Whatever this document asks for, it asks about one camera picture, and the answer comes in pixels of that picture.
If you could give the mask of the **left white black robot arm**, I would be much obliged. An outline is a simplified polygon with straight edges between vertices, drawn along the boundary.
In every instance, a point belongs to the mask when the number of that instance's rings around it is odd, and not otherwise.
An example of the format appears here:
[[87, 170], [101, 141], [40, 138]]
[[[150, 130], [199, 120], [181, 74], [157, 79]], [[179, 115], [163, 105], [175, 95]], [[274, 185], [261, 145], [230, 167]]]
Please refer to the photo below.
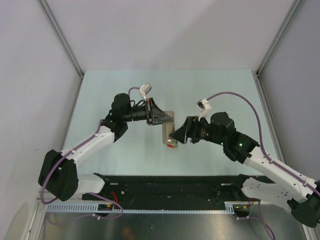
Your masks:
[[45, 191], [54, 196], [54, 201], [64, 202], [76, 194], [94, 194], [100, 200], [107, 199], [111, 193], [107, 180], [97, 173], [80, 175], [78, 169], [94, 154], [118, 141], [128, 130], [128, 123], [136, 121], [156, 126], [172, 123], [174, 118], [151, 97], [135, 103], [127, 93], [117, 94], [108, 115], [99, 121], [92, 135], [70, 148], [46, 153], [38, 178], [41, 202], [51, 203], [45, 200]]

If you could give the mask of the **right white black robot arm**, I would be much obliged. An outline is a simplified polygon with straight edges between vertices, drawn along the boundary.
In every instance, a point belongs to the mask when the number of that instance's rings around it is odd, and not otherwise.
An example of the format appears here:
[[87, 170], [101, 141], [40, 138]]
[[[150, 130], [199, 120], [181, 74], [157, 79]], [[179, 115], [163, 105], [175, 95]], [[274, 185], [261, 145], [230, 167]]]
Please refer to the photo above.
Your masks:
[[210, 121], [203, 117], [187, 116], [183, 125], [170, 137], [182, 144], [204, 140], [220, 145], [231, 161], [255, 169], [272, 181], [263, 183], [246, 177], [244, 182], [230, 188], [235, 200], [242, 201], [245, 197], [259, 199], [283, 208], [307, 227], [315, 228], [319, 224], [319, 181], [269, 155], [257, 141], [237, 131], [234, 121], [226, 112], [214, 113]]

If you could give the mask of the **white remote control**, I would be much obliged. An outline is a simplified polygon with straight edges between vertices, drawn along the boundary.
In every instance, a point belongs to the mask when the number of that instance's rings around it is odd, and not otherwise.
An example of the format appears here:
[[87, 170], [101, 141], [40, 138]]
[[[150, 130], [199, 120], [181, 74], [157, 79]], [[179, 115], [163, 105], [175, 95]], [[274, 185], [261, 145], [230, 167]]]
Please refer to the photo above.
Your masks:
[[173, 121], [165, 122], [162, 124], [162, 143], [167, 146], [174, 146], [176, 140], [171, 138], [170, 135], [175, 131], [175, 113], [173, 111], [165, 111]]

